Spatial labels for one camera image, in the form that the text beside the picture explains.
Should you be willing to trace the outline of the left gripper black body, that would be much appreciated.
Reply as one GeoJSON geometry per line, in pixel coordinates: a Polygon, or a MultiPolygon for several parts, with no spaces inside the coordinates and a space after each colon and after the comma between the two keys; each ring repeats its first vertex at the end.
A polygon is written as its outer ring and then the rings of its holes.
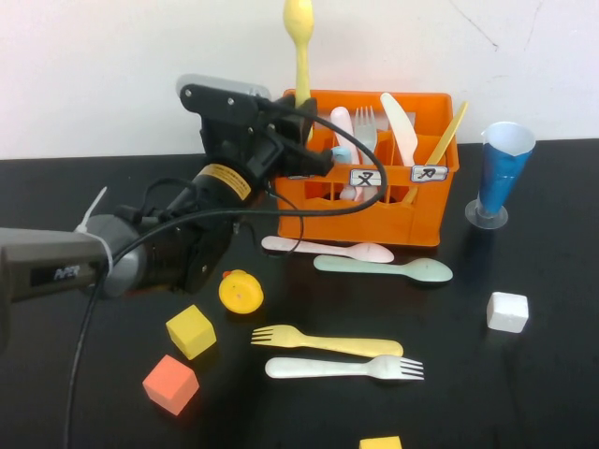
{"type": "Polygon", "coordinates": [[[284,165],[277,126],[283,113],[260,99],[224,99],[201,109],[200,131],[212,162],[237,169],[251,184],[274,178],[284,165]]]}

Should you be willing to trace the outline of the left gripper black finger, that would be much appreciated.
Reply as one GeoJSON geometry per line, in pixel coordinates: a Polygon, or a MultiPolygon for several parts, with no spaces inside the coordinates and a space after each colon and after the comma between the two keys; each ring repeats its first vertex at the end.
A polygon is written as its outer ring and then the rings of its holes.
{"type": "Polygon", "coordinates": [[[332,150],[312,152],[294,141],[284,144],[280,168],[283,177],[325,177],[333,167],[332,150]]]}
{"type": "MultiPolygon", "coordinates": [[[[300,107],[299,110],[310,112],[312,115],[317,115],[317,100],[313,97],[308,98],[300,107]]],[[[285,138],[294,141],[307,141],[313,126],[312,119],[306,119],[302,116],[282,112],[279,117],[279,133],[285,138]]]]}

